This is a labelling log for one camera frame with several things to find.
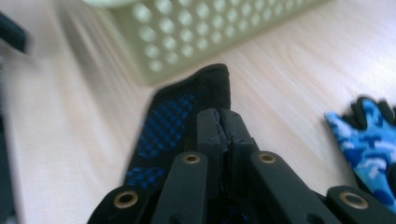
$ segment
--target glove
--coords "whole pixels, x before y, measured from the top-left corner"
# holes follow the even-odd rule
[[[325,114],[339,147],[357,178],[396,213],[396,122],[387,102],[360,97],[353,115]]]

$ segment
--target tabletop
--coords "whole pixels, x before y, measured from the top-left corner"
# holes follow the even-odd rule
[[[205,65],[227,64],[232,110],[259,148],[279,154],[321,194],[355,186],[323,114],[346,112],[360,94],[396,104],[395,1],[326,1],[151,85],[122,62],[104,68],[76,48],[58,2],[0,1],[33,39],[28,55],[3,46],[22,223],[87,222],[121,184],[155,91]]]

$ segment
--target blue patterned glove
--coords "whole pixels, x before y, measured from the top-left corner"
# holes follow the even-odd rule
[[[361,97],[352,106],[353,115],[327,113],[339,147],[365,187],[396,213],[394,168],[396,126],[394,112],[383,101]]]

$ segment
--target wood grain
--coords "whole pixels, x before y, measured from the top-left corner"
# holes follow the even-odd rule
[[[396,104],[391,0],[328,1],[152,86],[127,62],[111,61],[111,43],[104,48],[114,57],[70,36],[58,1],[0,8],[34,39],[29,55],[6,48],[3,87],[23,223],[86,222],[120,184],[151,95],[211,63],[228,65],[232,110],[260,149],[278,153],[321,194],[355,185],[323,113],[347,111],[361,93]]]

